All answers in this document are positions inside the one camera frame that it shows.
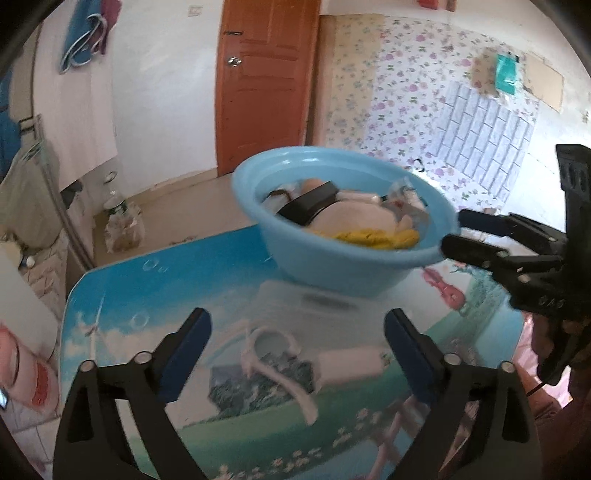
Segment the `person's right hand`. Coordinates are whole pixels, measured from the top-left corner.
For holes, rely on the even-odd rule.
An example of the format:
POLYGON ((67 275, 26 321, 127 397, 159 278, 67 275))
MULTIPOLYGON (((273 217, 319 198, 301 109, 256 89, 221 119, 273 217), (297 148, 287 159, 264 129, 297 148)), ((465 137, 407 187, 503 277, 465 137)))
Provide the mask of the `person's right hand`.
POLYGON ((559 350, 558 341, 581 341, 581 346, 571 353, 567 365, 571 369, 569 394, 571 405, 590 409, 590 318, 580 321, 553 321, 541 314, 533 314, 532 349, 539 365, 548 366, 552 354, 559 350))

